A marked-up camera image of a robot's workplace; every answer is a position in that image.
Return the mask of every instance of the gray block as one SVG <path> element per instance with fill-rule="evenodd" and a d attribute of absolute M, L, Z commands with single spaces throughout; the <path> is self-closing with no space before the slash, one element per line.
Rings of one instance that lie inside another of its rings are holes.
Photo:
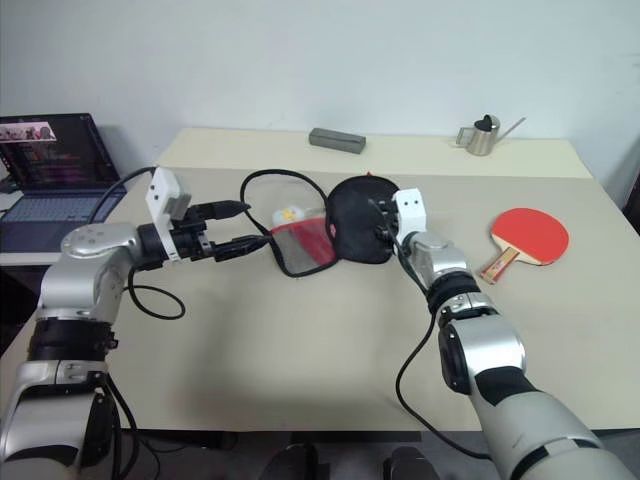
<path fill-rule="evenodd" d="M 309 133 L 309 143 L 317 147 L 332 148 L 343 152 L 360 153 L 367 139 L 360 135 L 314 128 Z"/>

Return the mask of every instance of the wire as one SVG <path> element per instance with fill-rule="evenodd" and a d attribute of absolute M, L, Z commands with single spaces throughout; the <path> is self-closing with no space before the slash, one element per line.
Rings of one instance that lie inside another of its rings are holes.
<path fill-rule="evenodd" d="M 146 172 L 151 172 L 151 174 L 153 174 L 153 172 L 155 172 L 155 170 L 156 170 L 156 167 L 139 168 L 138 170 L 134 170 L 133 172 L 131 172 L 129 175 L 125 175 L 120 180 L 118 180 L 116 183 L 111 185 L 107 189 L 107 191 L 104 192 L 102 197 L 100 197 L 100 200 L 98 200 L 98 203 L 96 203 L 96 205 L 93 207 L 93 210 L 91 210 L 91 213 L 87 217 L 87 225 L 89 225 L 90 223 L 93 223 L 95 221 L 96 215 L 98 214 L 98 210 L 100 210 L 100 207 L 102 207 L 104 202 L 107 201 L 107 199 L 111 196 L 111 194 L 113 192 L 115 192 L 118 188 L 122 187 L 129 180 L 131 180 L 131 179 L 133 179 L 133 178 L 135 178 L 135 177 L 137 177 L 139 175 L 142 175 L 143 173 L 146 173 Z"/>
<path fill-rule="evenodd" d="M 122 463 L 122 427 L 118 406 L 113 404 L 113 463 L 111 465 L 111 480 L 118 480 Z"/>
<path fill-rule="evenodd" d="M 136 273 L 135 267 L 129 270 L 127 286 L 124 289 L 129 292 L 129 296 L 131 296 L 131 301 L 136 307 L 138 307 L 139 310 L 141 310 L 142 312 L 146 313 L 147 315 L 153 318 L 159 318 L 160 320 L 177 320 L 179 318 L 184 317 L 184 314 L 187 311 L 187 307 L 185 307 L 184 302 L 180 300 L 180 298 L 178 298 L 173 293 L 168 292 L 167 290 L 163 290 L 162 288 L 159 288 L 159 287 L 153 287 L 151 285 L 135 285 L 133 283 L 133 276 L 135 275 L 135 273 Z M 163 295 L 166 295 L 167 297 L 171 298 L 173 301 L 175 301 L 178 304 L 178 307 L 180 307 L 180 312 L 177 313 L 176 315 L 163 315 L 161 313 L 156 313 L 153 310 L 149 310 L 147 307 L 145 307 L 142 304 L 142 302 L 140 302 L 140 299 L 138 298 L 138 295 L 136 295 L 136 292 L 135 292 L 136 289 L 151 290 L 152 292 L 158 292 Z"/>
<path fill-rule="evenodd" d="M 386 224 L 386 227 L 387 227 L 387 231 L 389 235 L 393 238 L 393 243 L 396 246 L 398 261 L 400 262 L 400 266 L 402 267 L 402 270 L 404 270 L 404 272 L 409 276 L 409 278 L 411 278 L 411 280 L 413 280 L 413 282 L 418 286 L 418 288 L 420 289 L 420 291 L 422 292 L 426 300 L 428 290 L 424 286 L 424 284 L 420 281 L 420 279 L 418 278 L 418 274 L 409 263 L 409 259 L 407 258 L 404 252 L 404 249 L 402 248 L 402 245 L 400 245 L 400 242 L 398 241 L 396 236 L 393 234 L 393 230 L 391 228 L 391 225 L 389 224 L 389 221 L 387 220 L 386 215 L 382 212 L 382 210 L 380 210 L 380 207 L 378 207 L 378 205 L 376 205 L 376 203 L 373 200 L 370 199 L 369 204 L 372 205 L 380 213 L 382 219 L 384 220 L 384 223 Z M 398 401 L 400 402 L 400 405 L 402 405 L 402 407 L 408 413 L 410 413 L 411 416 L 413 416 L 413 418 L 418 420 L 422 425 L 424 425 L 427 428 L 427 430 L 429 430 L 438 439 L 440 439 L 442 442 L 449 445 L 451 448 L 471 458 L 475 458 L 478 460 L 491 460 L 491 455 L 489 455 L 488 453 L 480 453 L 480 452 L 474 452 L 473 450 L 469 450 L 468 448 L 463 447 L 462 445 L 454 442 L 449 437 L 444 435 L 440 430 L 438 430 L 431 423 L 429 423 L 424 417 L 422 417 L 422 415 L 420 415 L 413 408 L 411 408 L 411 406 L 407 403 L 407 401 L 404 399 L 404 396 L 402 395 L 402 389 L 400 387 L 400 384 L 402 382 L 404 373 L 406 372 L 407 368 L 409 368 L 409 365 L 411 365 L 411 362 L 413 362 L 413 359 L 416 358 L 416 356 L 420 353 L 420 351 L 424 348 L 424 346 L 427 344 L 427 342 L 431 338 L 435 325 L 436 325 L 436 312 L 434 312 L 433 315 L 431 316 L 431 321 L 429 322 L 427 333 L 425 333 L 424 337 L 422 337 L 422 340 L 420 340 L 416 348 L 413 349 L 413 351 L 409 354 L 407 359 L 404 361 L 404 363 L 400 367 L 400 370 L 398 370 L 398 374 L 396 375 L 396 381 L 395 381 L 396 397 L 398 397 Z"/>
<path fill-rule="evenodd" d="M 107 374 L 107 387 L 109 388 L 109 392 L 111 392 L 111 395 L 113 395 L 113 397 L 116 399 L 116 402 L 120 404 L 125 417 L 127 417 L 129 428 L 131 430 L 131 455 L 129 456 L 129 460 L 127 461 L 124 469 L 118 475 L 118 480 L 124 480 L 127 475 L 131 473 L 133 466 L 136 464 L 136 462 L 138 461 L 138 457 L 140 456 L 140 434 L 138 433 L 138 425 L 136 424 L 136 420 L 133 417 L 133 413 L 131 412 L 129 405 L 127 405 L 124 397 L 120 393 L 120 390 L 118 390 L 118 387 L 116 387 L 116 384 L 110 374 Z"/>
<path fill-rule="evenodd" d="M 153 476 L 153 480 L 158 480 L 160 478 L 160 475 L 162 474 L 162 464 L 160 463 L 160 457 L 158 457 L 158 453 L 154 448 L 151 447 L 148 440 L 142 439 L 140 441 L 142 442 L 142 445 L 144 445 L 146 449 L 149 450 L 149 453 L 153 455 L 153 458 L 156 461 L 156 474 Z"/>
<path fill-rule="evenodd" d="M 181 450 L 184 450 L 185 448 L 189 448 L 189 445 L 181 445 L 181 446 L 176 447 L 176 448 L 168 448 L 166 450 L 163 450 L 163 449 L 156 448 L 156 447 L 152 446 L 151 442 L 149 440 L 147 440 L 147 447 L 150 448 L 151 450 L 153 450 L 156 453 L 175 453 L 175 452 L 179 452 Z"/>

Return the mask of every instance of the beige tabletop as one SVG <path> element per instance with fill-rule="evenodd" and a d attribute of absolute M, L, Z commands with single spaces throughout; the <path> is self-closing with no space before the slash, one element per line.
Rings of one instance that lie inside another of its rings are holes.
<path fill-rule="evenodd" d="M 193 202 L 237 199 L 248 170 L 178 169 Z M 310 173 L 325 191 L 344 173 Z M 590 178 L 389 175 L 418 187 L 429 228 L 451 238 L 478 270 L 497 253 L 488 227 L 516 206 L 545 210 L 567 227 L 571 245 L 555 264 L 514 264 L 481 287 L 521 332 L 528 376 L 591 428 L 640 426 L 638 294 L 640 239 Z M 110 221 L 149 221 L 139 182 Z M 243 216 L 209 222 L 211 240 L 257 233 Z M 291 279 L 270 250 L 224 263 L 168 266 L 136 280 L 166 288 L 187 316 L 161 321 L 128 298 L 108 361 L 141 428 L 195 430 L 421 429 L 397 403 L 393 383 L 427 326 L 425 302 L 396 261 L 341 261 Z M 164 299 L 144 297 L 154 309 Z M 3 404 L 32 330 L 1 362 Z M 408 401 L 445 430 L 478 429 L 468 400 L 447 389 L 435 339 L 403 384 Z"/>
<path fill-rule="evenodd" d="M 378 175 L 490 175 L 591 178 L 575 150 L 562 139 L 507 138 L 480 158 L 448 137 L 368 135 L 360 155 L 309 145 L 304 132 L 185 128 L 158 164 L 182 168 L 288 168 L 314 172 Z M 0 195 L 10 207 L 20 194 Z M 50 265 L 58 253 L 1 253 L 0 265 Z"/>

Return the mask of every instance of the floor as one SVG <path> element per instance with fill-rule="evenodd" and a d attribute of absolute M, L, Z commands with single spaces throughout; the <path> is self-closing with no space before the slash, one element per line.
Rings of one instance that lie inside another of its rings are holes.
<path fill-rule="evenodd" d="M 398 446 L 414 446 L 431 461 L 442 480 L 495 480 L 498 474 L 493 465 L 477 461 L 443 445 L 429 433 L 410 435 L 407 442 L 376 441 L 358 443 L 314 443 L 320 463 L 330 464 L 331 480 L 382 480 L 382 462 Z M 480 433 L 452 433 L 451 437 L 473 449 L 484 450 Z M 147 450 L 132 471 L 131 479 L 180 480 L 257 480 L 273 455 L 291 440 L 287 432 L 242 433 L 237 444 L 227 451 L 189 447 L 175 453 L 159 454 L 161 474 Z M 640 478 L 640 430 L 606 432 L 602 436 L 606 447 L 614 452 Z M 151 440 L 157 449 L 169 449 L 175 443 Z M 83 480 L 108 480 L 110 458 L 83 471 Z"/>

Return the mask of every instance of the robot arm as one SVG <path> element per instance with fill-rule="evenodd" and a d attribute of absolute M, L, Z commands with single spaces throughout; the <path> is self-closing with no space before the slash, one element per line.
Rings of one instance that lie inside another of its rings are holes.
<path fill-rule="evenodd" d="M 400 226 L 416 218 L 415 211 L 405 214 L 404 201 L 396 198 L 396 204 Z M 527 380 L 518 332 L 480 291 L 464 254 L 450 241 L 424 231 L 425 225 L 404 234 L 400 228 L 398 240 L 428 290 L 429 311 L 440 327 L 444 381 L 469 396 L 500 476 L 635 478 L 567 407 Z"/>
<path fill-rule="evenodd" d="M 115 406 L 105 358 L 118 345 L 111 327 L 130 272 L 161 268 L 176 257 L 228 260 L 269 240 L 249 235 L 209 242 L 206 220 L 249 206 L 223 201 L 187 208 L 190 195 L 168 170 L 156 169 L 149 191 L 154 223 L 74 230 L 45 274 L 28 358 L 2 418 L 3 479 L 76 478 L 108 453 Z"/>

